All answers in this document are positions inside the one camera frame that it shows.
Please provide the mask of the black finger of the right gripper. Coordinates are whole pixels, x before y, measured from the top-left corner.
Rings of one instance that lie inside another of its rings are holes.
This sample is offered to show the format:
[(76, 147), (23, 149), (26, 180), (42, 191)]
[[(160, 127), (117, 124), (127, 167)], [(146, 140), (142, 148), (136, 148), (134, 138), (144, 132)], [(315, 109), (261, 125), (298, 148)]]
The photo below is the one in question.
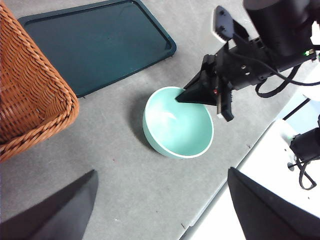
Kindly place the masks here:
[(218, 92), (217, 96), (217, 116), (224, 118), (227, 122), (234, 119), (232, 114), (232, 91), (223, 85)]
[(183, 87), (183, 91), (175, 98), (179, 103), (193, 103), (216, 106), (212, 77), (206, 72), (198, 72), (193, 79)]

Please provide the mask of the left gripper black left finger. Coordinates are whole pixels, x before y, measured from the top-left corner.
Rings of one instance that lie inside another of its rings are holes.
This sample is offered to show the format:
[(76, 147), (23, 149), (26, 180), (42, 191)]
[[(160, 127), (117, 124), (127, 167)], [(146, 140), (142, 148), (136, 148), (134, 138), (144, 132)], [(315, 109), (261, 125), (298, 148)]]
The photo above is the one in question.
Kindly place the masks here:
[(81, 240), (98, 191), (94, 169), (0, 224), (2, 240)]

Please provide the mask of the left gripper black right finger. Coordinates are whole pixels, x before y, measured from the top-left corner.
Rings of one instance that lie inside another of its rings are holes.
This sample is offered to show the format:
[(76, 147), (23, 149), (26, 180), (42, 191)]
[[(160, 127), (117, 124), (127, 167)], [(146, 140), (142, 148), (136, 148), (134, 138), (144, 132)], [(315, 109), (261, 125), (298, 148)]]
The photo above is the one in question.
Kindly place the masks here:
[(247, 240), (318, 240), (320, 219), (284, 200), (234, 167), (227, 184)]

